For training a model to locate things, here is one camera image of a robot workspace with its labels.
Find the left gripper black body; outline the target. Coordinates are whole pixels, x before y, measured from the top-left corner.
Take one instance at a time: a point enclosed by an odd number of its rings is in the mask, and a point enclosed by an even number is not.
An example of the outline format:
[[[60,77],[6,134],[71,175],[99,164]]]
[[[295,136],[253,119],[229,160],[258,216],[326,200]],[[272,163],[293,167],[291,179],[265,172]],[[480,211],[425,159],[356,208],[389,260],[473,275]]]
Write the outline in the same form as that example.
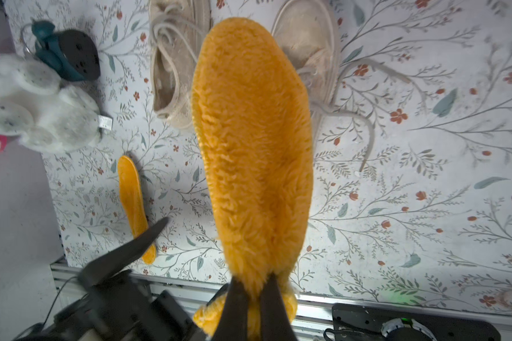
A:
[[[93,286],[46,328],[54,340],[204,340],[168,291],[155,296],[129,271]]]

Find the beige lace sneaker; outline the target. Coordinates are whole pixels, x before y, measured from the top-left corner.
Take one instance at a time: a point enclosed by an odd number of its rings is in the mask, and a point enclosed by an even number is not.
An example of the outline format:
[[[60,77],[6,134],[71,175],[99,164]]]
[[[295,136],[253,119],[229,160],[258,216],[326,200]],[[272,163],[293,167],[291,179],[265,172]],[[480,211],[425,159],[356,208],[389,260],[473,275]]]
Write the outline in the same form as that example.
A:
[[[176,129],[192,126],[191,87],[201,45],[210,30],[210,3],[150,1],[150,83],[153,111]]]
[[[369,140],[360,167],[363,170],[373,149],[375,132],[364,116],[333,108],[339,78],[339,34],[330,5],[318,0],[286,1],[271,34],[307,89],[313,142],[326,117],[349,117],[366,126]]]

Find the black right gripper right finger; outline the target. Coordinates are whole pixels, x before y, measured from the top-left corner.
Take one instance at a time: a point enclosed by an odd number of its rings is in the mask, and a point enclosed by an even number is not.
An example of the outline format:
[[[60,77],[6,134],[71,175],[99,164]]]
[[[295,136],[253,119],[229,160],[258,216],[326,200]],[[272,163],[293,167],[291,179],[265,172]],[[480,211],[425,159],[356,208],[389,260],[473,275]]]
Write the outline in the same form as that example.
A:
[[[297,341],[274,274],[260,294],[260,324],[262,341]]]

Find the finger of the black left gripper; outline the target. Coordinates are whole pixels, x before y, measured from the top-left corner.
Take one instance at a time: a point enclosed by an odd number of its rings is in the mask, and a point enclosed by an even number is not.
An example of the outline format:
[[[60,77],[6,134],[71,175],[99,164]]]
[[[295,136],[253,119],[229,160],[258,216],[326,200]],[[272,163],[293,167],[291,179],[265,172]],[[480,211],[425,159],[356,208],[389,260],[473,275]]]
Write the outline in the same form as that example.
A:
[[[92,260],[78,274],[80,284],[83,287],[93,287],[101,284],[141,258],[168,223],[169,218],[164,217],[139,237]]]

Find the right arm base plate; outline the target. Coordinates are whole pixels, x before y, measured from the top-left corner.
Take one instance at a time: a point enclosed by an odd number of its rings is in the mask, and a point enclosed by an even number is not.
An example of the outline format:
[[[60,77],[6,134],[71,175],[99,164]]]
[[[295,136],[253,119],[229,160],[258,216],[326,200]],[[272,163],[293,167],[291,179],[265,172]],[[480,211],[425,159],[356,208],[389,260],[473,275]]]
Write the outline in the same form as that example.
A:
[[[341,303],[333,305],[331,312],[334,327],[324,331],[325,340],[501,340],[500,332],[484,321]]]

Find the yellow insole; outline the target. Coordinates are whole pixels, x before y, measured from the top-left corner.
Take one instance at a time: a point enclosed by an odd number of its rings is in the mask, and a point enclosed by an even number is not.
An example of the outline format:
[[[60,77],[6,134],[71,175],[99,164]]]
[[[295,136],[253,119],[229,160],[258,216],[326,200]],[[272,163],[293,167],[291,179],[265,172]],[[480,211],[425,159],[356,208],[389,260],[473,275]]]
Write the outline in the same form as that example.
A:
[[[119,159],[117,170],[119,176],[120,200],[129,220],[132,234],[134,238],[136,238],[150,228],[144,212],[144,201],[139,175],[132,159],[127,156],[122,156]],[[156,256],[157,251],[154,242],[139,259],[143,260],[146,264],[153,264]]]
[[[309,98],[266,28],[233,17],[210,30],[191,112],[231,277],[251,296],[271,274],[294,293],[314,183]]]

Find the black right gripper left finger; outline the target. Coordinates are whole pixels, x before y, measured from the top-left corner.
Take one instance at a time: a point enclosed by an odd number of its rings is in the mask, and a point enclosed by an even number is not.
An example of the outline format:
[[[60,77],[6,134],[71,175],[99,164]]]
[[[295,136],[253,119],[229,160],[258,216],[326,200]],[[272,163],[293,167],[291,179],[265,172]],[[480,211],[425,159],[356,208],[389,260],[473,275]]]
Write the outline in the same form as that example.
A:
[[[249,298],[243,284],[232,278],[220,321],[213,334],[214,341],[247,341]]]

